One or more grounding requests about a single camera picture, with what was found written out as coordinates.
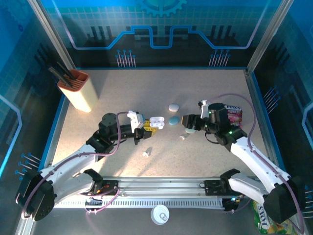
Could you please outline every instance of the glass panel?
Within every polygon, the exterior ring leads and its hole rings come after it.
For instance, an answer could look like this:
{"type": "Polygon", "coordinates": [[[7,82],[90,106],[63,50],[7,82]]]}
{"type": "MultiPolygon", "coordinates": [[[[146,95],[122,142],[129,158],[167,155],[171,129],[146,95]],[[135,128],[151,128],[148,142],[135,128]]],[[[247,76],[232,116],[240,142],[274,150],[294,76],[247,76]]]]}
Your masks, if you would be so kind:
{"type": "Polygon", "coordinates": [[[37,170],[61,93],[47,68],[58,58],[25,0],[0,0],[0,233],[21,216],[15,195],[25,171],[37,170]]]}
{"type": "Polygon", "coordinates": [[[279,1],[43,0],[77,67],[246,67],[279,1]]]}
{"type": "MultiPolygon", "coordinates": [[[[312,12],[311,1],[294,1],[255,70],[286,170],[302,176],[307,191],[313,190],[312,12]]],[[[313,228],[312,220],[307,224],[313,228]]]]}

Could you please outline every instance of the white container lid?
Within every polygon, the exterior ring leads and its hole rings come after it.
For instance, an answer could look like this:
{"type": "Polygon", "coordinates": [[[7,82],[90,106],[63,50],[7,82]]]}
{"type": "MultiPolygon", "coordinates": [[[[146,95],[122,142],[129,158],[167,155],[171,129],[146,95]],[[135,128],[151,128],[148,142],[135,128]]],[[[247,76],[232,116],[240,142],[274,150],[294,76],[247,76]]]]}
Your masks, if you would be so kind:
{"type": "Polygon", "coordinates": [[[151,211],[151,219],[157,225],[165,224],[170,217],[170,212],[164,205],[157,205],[151,211]]]}

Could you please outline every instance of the light blue round puck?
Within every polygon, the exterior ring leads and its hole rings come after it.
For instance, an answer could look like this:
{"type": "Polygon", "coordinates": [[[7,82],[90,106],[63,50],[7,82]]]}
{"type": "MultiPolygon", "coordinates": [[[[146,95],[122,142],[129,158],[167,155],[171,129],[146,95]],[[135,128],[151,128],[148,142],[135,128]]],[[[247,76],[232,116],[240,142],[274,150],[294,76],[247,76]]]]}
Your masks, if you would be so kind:
{"type": "Polygon", "coordinates": [[[188,134],[193,134],[193,133],[196,132],[196,130],[194,130],[194,129],[188,129],[188,128],[186,128],[185,131],[186,131],[186,133],[188,133],[188,134]]]}
{"type": "Polygon", "coordinates": [[[171,117],[169,120],[168,120],[168,124],[170,124],[171,126],[173,125],[176,125],[178,124],[180,121],[180,118],[178,116],[174,116],[174,117],[171,117]]]}

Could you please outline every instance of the pen holder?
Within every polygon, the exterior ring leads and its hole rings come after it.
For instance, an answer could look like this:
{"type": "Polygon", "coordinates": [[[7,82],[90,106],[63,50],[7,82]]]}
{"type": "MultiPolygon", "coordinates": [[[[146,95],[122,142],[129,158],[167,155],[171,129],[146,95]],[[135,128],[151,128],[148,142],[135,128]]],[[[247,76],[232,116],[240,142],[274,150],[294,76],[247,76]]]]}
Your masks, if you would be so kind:
{"type": "Polygon", "coordinates": [[[72,87],[66,86],[62,81],[58,82],[58,87],[76,109],[89,113],[98,101],[90,76],[78,70],[70,70],[70,72],[76,80],[69,79],[66,75],[65,77],[72,87]]]}

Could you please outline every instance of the snack bag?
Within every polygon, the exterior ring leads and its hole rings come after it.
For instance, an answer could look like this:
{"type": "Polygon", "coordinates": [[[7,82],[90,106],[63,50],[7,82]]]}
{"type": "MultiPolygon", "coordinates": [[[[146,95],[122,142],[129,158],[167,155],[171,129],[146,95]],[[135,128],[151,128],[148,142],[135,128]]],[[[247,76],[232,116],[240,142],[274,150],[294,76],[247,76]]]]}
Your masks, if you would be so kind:
{"type": "Polygon", "coordinates": [[[230,120],[230,123],[235,126],[241,126],[241,122],[243,120],[243,110],[241,107],[237,106],[231,106],[231,105],[225,105],[225,108],[227,109],[228,118],[230,120]]]}
{"type": "Polygon", "coordinates": [[[256,201],[251,203],[254,211],[254,223],[261,234],[287,234],[297,235],[297,232],[292,227],[291,223],[286,220],[281,224],[274,222],[261,206],[256,201]]]}

